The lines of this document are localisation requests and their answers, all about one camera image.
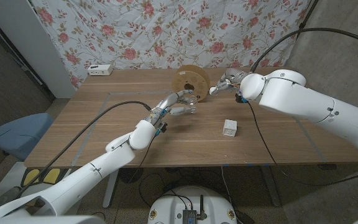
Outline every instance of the table top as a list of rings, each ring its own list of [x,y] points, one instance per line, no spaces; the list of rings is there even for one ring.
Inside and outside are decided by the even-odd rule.
[[[262,75],[280,69],[262,67]],[[225,68],[206,68],[215,85]],[[110,76],[88,77],[53,122],[24,164],[43,167],[98,113],[127,100],[152,108],[172,92],[175,69],[115,70]],[[252,104],[265,141],[279,164],[358,162],[358,149],[306,120],[267,111]],[[141,105],[123,105],[100,118],[53,164],[83,166],[105,153],[113,139],[134,130],[148,115]],[[235,137],[224,136],[225,119],[237,121]],[[236,103],[234,93],[208,95],[197,103],[197,113],[164,117],[167,131],[156,137],[142,167],[252,166],[273,164],[255,127],[247,104]],[[126,167],[138,166],[146,150],[136,151]]]

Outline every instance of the power strip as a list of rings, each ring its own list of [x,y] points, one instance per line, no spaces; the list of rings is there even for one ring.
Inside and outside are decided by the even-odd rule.
[[[90,65],[88,72],[90,75],[110,75],[112,65]]]

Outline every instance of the wooden spool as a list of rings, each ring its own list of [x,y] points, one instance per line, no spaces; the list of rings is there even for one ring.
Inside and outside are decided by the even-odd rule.
[[[201,101],[209,92],[209,82],[209,76],[202,68],[196,65],[184,65],[173,76],[172,89],[175,92],[193,90],[192,93],[186,96],[195,95],[197,100]]]

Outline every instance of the robotic arm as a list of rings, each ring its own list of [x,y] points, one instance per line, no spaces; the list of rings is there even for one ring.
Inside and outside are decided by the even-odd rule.
[[[155,136],[165,132],[167,124],[162,118],[167,113],[178,115],[195,110],[194,107],[171,109],[176,103],[188,104],[189,99],[184,97],[187,93],[191,93],[191,90],[183,90],[167,96],[151,110],[150,116],[136,125],[133,132],[111,141],[106,146],[105,154],[79,168],[59,183],[1,206],[0,218],[30,215],[58,216],[66,213],[103,178],[133,160],[134,150],[145,149]]]
[[[237,90],[243,101],[256,101],[266,110],[304,118],[358,147],[358,108],[305,88],[306,79],[298,72],[276,70],[266,76],[229,68],[210,89]]]

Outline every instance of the floral curtain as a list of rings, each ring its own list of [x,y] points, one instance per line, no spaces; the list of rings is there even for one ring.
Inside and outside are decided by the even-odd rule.
[[[75,88],[91,64],[114,69],[251,66],[297,30],[309,0],[32,0]],[[295,40],[261,66],[281,66]]]

